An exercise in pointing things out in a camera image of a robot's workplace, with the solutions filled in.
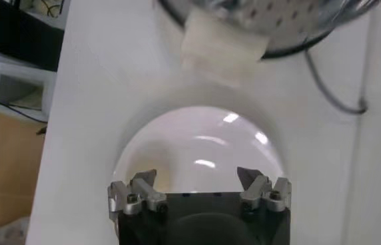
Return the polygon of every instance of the black cord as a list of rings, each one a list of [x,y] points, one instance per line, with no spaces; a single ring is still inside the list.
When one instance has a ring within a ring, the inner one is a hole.
[[[23,105],[12,105],[12,104],[9,104],[9,106],[10,107],[20,108],[20,109],[32,110],[32,111],[41,111],[41,109],[36,109],[36,108],[32,108],[32,107],[24,107]]]
[[[310,56],[309,50],[305,50],[304,56],[306,57],[306,61],[308,63],[310,72],[312,73],[312,76],[315,80],[316,86],[318,89],[321,91],[321,93],[325,96],[325,99],[334,107],[336,107],[339,111],[342,111],[347,114],[351,115],[362,115],[364,114],[367,110],[367,104],[364,98],[361,98],[359,101],[359,108],[351,108],[343,104],[340,100],[338,100],[331,92],[330,90],[326,87],[324,82],[322,81],[318,70],[315,67],[315,64],[312,60],[312,57]]]
[[[51,7],[47,10],[47,14],[48,14],[48,11],[51,12],[52,9],[57,8],[57,7],[60,8],[61,6],[60,6],[60,5],[53,5],[53,6],[51,6]]]
[[[51,9],[50,9],[50,6],[47,4],[47,2],[45,0],[41,0],[41,2],[45,5],[45,7],[47,8],[47,16],[52,16],[54,17],[55,15],[51,12]]]
[[[22,116],[24,116],[24,117],[26,117],[28,119],[34,120],[35,122],[38,122],[38,123],[47,123],[46,121],[42,121],[42,120],[36,119],[34,117],[31,117],[29,115],[26,115],[25,113],[22,113],[21,111],[19,111],[17,109],[14,109],[13,107],[10,107],[7,104],[4,104],[1,101],[0,101],[0,105],[2,105],[3,107],[7,107],[8,109],[10,109],[10,110],[14,111],[15,113],[18,113],[18,114],[20,114],[20,115],[22,115]]]

